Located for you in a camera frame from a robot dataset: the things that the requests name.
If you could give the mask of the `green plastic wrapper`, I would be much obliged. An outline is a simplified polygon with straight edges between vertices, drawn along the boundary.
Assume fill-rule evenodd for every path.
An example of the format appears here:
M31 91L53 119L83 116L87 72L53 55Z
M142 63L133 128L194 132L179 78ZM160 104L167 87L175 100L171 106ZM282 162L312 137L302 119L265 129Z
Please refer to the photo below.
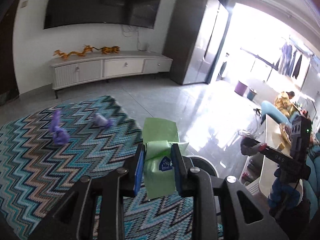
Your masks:
M148 200L171 195L176 191L171 161L171 147L178 144L185 155L187 142L180 142L176 123L167 119L147 118L143 126L144 185Z

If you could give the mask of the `small purple wrapper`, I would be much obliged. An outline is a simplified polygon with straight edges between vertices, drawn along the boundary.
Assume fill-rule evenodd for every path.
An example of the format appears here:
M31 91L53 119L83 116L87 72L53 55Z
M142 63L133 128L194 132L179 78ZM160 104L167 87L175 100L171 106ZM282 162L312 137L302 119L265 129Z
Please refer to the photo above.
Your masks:
M113 121L111 119L107 119L100 114L95 114L93 118L93 124L101 129L108 129L113 126Z

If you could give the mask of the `purple plastic wrapper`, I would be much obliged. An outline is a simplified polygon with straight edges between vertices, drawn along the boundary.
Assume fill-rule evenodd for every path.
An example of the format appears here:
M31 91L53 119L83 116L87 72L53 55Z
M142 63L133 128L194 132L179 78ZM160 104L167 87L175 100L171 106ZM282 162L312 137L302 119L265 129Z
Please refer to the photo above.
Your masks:
M65 145L69 142L70 136L68 132L60 126L61 111L57 109L53 113L53 117L49 126L52 139L55 145Z

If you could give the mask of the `grey round trash can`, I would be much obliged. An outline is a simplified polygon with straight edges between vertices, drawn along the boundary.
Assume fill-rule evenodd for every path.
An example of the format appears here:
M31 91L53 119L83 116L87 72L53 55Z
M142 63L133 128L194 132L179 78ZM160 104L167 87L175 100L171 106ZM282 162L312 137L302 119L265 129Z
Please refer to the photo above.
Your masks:
M191 159L194 166L199 167L200 169L206 171L209 175L215 176L215 177L219 176L216 168L208 159L199 155L188 155L188 158Z

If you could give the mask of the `person in yellow clothes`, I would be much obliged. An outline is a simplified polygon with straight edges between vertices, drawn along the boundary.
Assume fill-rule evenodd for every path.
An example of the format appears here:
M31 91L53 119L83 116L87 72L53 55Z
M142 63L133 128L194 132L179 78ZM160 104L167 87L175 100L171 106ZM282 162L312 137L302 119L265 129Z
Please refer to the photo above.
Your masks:
M287 118L292 115L293 103L291 99L295 96L294 91L281 92L274 101L274 106Z

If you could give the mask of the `teal sofa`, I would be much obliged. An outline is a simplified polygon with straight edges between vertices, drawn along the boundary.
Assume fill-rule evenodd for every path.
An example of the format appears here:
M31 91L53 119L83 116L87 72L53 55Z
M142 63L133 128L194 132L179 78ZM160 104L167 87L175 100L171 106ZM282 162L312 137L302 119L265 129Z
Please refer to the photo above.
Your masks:
M265 121L267 115L278 124L291 124L289 119L281 113L280 110L278 110L271 102L264 100L261 103L261 124Z

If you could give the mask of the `white coffee table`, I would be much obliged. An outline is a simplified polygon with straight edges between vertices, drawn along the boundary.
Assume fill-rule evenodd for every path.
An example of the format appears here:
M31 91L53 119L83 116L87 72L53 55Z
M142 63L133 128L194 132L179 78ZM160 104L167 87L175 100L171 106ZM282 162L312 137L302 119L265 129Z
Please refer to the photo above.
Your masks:
M261 142L252 138L252 136L244 130L238 133L243 136L242 142L246 148L252 148L252 152L255 154L264 156L259 177L246 186L246 189L253 197L267 200L276 179L274 172L278 168L282 170L281 175L283 179L281 181L283 183L298 182L302 184L302 182L300 182L302 179L300 170L303 164L288 155L289 150L287 147L284 148L284 152L278 151L271 146L267 146L262 151L259 151Z

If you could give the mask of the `hanging dark clothes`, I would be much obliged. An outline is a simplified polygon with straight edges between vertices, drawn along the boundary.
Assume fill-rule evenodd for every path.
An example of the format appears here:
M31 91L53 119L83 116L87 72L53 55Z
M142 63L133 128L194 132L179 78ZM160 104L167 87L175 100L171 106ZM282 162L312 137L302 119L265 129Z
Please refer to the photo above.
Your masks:
M280 75L297 79L302 66L303 51L295 43L285 42L280 52L276 70Z

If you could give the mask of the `purple stool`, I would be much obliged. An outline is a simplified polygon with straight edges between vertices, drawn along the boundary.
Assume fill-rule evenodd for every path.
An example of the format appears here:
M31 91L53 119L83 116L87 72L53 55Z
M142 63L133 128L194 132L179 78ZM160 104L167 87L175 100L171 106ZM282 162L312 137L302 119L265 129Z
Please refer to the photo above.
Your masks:
M241 81L238 81L238 83L237 83L237 85L236 85L236 87L235 87L234 92L235 92L236 94L238 94L239 96L244 96L244 93L246 92L247 88L248 88L248 87L247 87L246 84L244 84L244 83L241 82Z

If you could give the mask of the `zigzag patterned rug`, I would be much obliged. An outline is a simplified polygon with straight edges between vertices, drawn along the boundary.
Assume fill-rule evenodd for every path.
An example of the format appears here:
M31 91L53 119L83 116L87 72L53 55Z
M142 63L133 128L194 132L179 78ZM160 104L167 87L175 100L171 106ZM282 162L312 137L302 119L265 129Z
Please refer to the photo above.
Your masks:
M55 145L61 111L69 136ZM101 129L95 114L113 121ZM1 127L1 239L192 239L193 200L135 196L143 129L111 96L57 105Z

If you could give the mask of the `golden tiger figurine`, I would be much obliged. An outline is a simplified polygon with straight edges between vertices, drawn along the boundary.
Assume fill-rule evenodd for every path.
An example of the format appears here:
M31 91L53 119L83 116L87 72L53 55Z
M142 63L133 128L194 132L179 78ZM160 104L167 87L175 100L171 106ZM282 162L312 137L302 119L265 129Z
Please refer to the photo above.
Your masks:
M100 49L102 54L119 54L120 53L120 47L119 46L113 46L113 47L103 47Z

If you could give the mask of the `white tv cabinet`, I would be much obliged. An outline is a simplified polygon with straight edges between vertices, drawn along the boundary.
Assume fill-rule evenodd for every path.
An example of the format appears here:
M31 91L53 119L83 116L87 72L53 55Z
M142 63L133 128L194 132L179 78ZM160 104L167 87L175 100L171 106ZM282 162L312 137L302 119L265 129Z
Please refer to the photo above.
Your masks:
M90 53L84 57L75 55L68 59L52 59L52 89L59 90L95 81L119 77L166 73L172 59L147 51L121 51L118 54Z

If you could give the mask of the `golden dragon figurine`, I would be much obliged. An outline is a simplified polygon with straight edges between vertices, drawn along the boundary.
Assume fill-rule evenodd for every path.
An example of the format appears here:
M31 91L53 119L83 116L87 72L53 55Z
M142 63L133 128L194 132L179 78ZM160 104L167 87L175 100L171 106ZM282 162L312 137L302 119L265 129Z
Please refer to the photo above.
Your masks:
M53 56L59 56L61 59L67 60L72 55L76 55L78 57L84 57L84 56L86 56L87 53L92 53L94 50L100 51L100 49L95 48L93 46L84 45L82 51L71 51L69 53L65 53L65 52L58 49L58 50L54 51Z

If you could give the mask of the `dark brown entrance door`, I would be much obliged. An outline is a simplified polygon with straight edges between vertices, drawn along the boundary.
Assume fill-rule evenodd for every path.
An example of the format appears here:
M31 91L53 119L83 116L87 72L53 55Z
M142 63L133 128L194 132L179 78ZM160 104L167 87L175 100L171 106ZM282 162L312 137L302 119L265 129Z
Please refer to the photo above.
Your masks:
M12 48L15 16L19 1L14 0L1 20L1 106L19 96Z

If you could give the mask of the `black wall television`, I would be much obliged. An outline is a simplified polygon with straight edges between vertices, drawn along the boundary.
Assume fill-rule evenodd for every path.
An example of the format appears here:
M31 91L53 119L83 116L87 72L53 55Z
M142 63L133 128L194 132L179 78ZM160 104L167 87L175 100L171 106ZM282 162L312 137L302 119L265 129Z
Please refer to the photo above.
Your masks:
M44 28L122 24L154 28L161 0L48 0Z

